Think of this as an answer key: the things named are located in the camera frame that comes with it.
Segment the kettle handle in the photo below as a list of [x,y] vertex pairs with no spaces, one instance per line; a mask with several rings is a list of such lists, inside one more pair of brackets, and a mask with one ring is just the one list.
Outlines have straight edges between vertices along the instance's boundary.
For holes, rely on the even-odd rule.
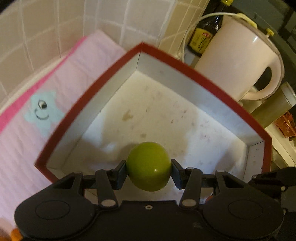
[[269,84],[263,90],[257,92],[247,92],[242,99],[263,100],[270,97],[279,88],[285,73],[281,55],[276,55],[268,67],[271,69],[271,80]]

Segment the green ball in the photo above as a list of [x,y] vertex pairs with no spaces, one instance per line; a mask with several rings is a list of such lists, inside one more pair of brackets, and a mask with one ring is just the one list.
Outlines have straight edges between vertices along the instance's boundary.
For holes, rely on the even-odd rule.
[[170,179],[170,157],[161,145],[154,142],[143,142],[135,146],[128,156],[126,166],[133,184],[145,191],[158,191]]

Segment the googly eye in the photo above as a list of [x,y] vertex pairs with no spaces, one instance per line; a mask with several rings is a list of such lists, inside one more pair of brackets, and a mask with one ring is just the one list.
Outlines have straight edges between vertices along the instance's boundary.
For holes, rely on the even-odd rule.
[[47,104],[44,100],[39,100],[38,101],[38,106],[40,109],[45,110],[47,108]]

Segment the appliance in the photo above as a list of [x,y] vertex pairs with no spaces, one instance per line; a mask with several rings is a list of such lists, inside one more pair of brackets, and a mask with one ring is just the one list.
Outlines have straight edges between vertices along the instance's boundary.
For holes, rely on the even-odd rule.
[[[268,34],[242,19],[232,17],[213,37],[195,66],[195,70],[214,82],[237,102],[270,97],[284,77],[281,54]],[[267,67],[271,68],[269,84],[260,91],[248,92]]]

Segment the yellow label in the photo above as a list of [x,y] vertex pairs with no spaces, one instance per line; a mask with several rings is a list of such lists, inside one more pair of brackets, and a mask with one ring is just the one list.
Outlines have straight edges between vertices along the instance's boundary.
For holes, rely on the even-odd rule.
[[194,35],[189,43],[189,46],[197,53],[203,54],[209,43],[211,42],[213,35],[202,29],[196,28]]

